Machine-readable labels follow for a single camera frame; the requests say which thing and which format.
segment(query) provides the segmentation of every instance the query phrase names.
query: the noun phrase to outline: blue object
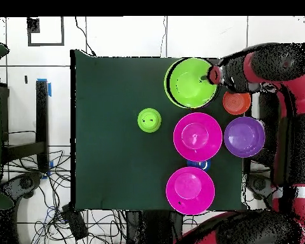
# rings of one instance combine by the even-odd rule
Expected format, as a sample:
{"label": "blue object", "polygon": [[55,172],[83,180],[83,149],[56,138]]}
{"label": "blue object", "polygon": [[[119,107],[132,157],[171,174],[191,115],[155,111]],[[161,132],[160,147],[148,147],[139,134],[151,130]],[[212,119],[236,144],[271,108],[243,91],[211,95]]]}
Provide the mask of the blue object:
{"label": "blue object", "polygon": [[[53,161],[50,161],[50,164],[49,164],[49,168],[53,168],[54,167],[54,164],[53,164]],[[51,175],[51,172],[50,171],[47,171],[47,176],[50,176]],[[46,180],[47,179],[47,176],[43,176],[42,177],[42,180]]]}
{"label": "blue object", "polygon": [[190,160],[186,160],[187,166],[193,166],[195,168],[200,168],[203,171],[207,172],[210,168],[210,160],[202,161],[202,162],[194,162]]}
{"label": "blue object", "polygon": [[52,96],[51,83],[48,83],[48,96]]}

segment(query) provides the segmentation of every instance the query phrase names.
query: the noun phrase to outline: floor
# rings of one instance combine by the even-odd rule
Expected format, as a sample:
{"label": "floor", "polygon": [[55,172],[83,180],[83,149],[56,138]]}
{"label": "floor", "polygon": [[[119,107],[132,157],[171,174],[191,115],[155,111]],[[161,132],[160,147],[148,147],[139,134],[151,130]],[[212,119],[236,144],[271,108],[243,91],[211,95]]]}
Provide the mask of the floor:
{"label": "floor", "polygon": [[[60,17],[39,17],[40,33],[31,34],[32,43],[60,43]],[[246,46],[266,42],[305,42],[305,17],[64,17],[64,46],[28,46],[26,18],[0,18],[0,43],[10,49],[8,56],[0,59],[0,80],[10,88],[9,131],[34,131],[36,126],[35,81],[47,79],[51,83],[49,97],[50,159],[57,165],[70,155],[70,59],[69,50],[78,49],[88,53],[91,49],[98,56],[152,56],[152,57],[223,57],[240,51]],[[253,96],[254,104],[257,95]],[[252,106],[253,116],[258,116],[258,107]],[[10,134],[10,144],[34,141],[34,133]],[[59,166],[65,179],[70,176],[70,162]],[[18,164],[10,163],[5,168],[4,180],[18,175]],[[61,183],[57,188],[60,204],[70,201],[69,182],[51,176]],[[53,205],[52,188],[48,179],[42,179],[41,190],[29,200],[22,200],[18,211],[20,244],[34,244],[42,224],[48,222],[50,213],[44,203]],[[264,208],[263,203],[253,200],[250,192],[246,198],[252,209]],[[118,229],[112,211],[88,210],[83,212],[91,235],[76,242],[74,238],[62,240],[57,231],[46,244],[104,244],[96,238],[100,235],[114,244],[125,244],[116,234]],[[186,217],[184,232],[192,229],[219,212],[208,212]],[[61,229],[64,236],[71,233]]]}

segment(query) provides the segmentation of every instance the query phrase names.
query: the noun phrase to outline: table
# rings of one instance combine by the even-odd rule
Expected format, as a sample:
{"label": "table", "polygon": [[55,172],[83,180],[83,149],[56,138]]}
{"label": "table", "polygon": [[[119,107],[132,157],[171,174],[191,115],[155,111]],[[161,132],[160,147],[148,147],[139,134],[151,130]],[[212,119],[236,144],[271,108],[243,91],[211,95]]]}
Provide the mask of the table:
{"label": "table", "polygon": [[[190,113],[166,96],[163,80],[177,58],[90,57],[76,59],[75,209],[172,210],[165,187],[171,174],[186,166],[173,146],[173,129]],[[226,88],[206,108],[222,132],[235,116],[222,106]],[[137,124],[141,110],[161,114],[157,132]],[[242,159],[224,143],[211,159],[208,174],[215,184],[209,210],[241,210]]]}

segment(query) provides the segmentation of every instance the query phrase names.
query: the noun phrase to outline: black cable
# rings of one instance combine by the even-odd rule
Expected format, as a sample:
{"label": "black cable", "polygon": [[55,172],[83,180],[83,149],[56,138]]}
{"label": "black cable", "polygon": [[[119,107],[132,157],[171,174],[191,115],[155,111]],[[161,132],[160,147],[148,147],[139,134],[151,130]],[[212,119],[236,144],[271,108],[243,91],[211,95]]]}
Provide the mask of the black cable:
{"label": "black cable", "polygon": [[58,230],[58,228],[55,226],[55,229],[58,231],[58,233],[61,235],[61,237],[63,238],[64,240],[64,243],[67,244],[67,241],[65,240],[63,234],[60,232],[60,230]]}
{"label": "black cable", "polygon": [[43,196],[44,196],[44,204],[45,204],[45,206],[47,206],[48,208],[50,208],[50,206],[48,206],[48,204],[46,203],[45,193],[44,193],[44,191],[42,190],[41,186],[39,186],[38,188],[41,190],[41,192],[42,192],[42,194],[43,194]]}
{"label": "black cable", "polygon": [[166,31],[167,31],[167,29],[166,29],[166,25],[165,25],[165,18],[166,18],[166,16],[164,16],[164,21],[163,21],[163,25],[164,25],[164,28],[165,28],[165,33],[164,33],[163,38],[161,39],[161,45],[160,45],[160,56],[159,56],[159,57],[161,57],[161,49],[162,49],[162,47],[163,47],[163,41],[164,41],[164,37],[166,36]]}
{"label": "black cable", "polygon": [[94,235],[93,233],[88,233],[90,236],[92,236],[93,238],[90,240],[90,242],[89,242],[89,244],[92,244],[92,240],[94,239],[94,238],[97,238],[97,239],[99,239],[99,240],[101,240],[101,241],[104,241],[105,242],[105,244],[110,244],[107,240],[103,240],[102,238],[101,238],[101,236],[103,236],[103,235]]}
{"label": "black cable", "polygon": [[264,170],[251,170],[250,174],[253,174],[253,173],[262,173],[262,172],[268,172],[268,171],[271,171],[271,169],[267,168],[267,169],[264,169]]}
{"label": "black cable", "polygon": [[186,222],[187,220],[192,220],[192,222],[195,222],[195,224],[198,226],[198,223],[197,223],[196,220],[194,220],[193,218],[189,218],[189,219],[183,220],[183,224],[186,224],[185,222]]}
{"label": "black cable", "polygon": [[18,132],[8,132],[8,134],[29,133],[29,132],[36,133],[35,131],[18,131]]}
{"label": "black cable", "polygon": [[92,54],[93,56],[96,56],[96,53],[92,50],[92,48],[90,48],[90,46],[89,46],[88,43],[87,43],[87,36],[86,36],[84,30],[78,26],[77,17],[74,17],[74,19],[76,20],[76,27],[77,27],[81,32],[83,32],[83,34],[84,34],[84,36],[85,36],[86,45],[87,45],[87,46],[89,47],[89,49],[91,50],[91,54]]}

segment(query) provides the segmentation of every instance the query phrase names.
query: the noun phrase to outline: small orange bowl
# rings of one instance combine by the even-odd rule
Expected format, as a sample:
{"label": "small orange bowl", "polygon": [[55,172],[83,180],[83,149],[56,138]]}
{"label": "small orange bowl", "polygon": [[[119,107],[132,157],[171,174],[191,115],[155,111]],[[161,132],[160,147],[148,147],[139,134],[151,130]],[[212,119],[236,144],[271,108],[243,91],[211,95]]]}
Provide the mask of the small orange bowl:
{"label": "small orange bowl", "polygon": [[225,92],[222,99],[225,110],[232,115],[240,115],[251,106],[251,96],[249,93],[229,93]]}

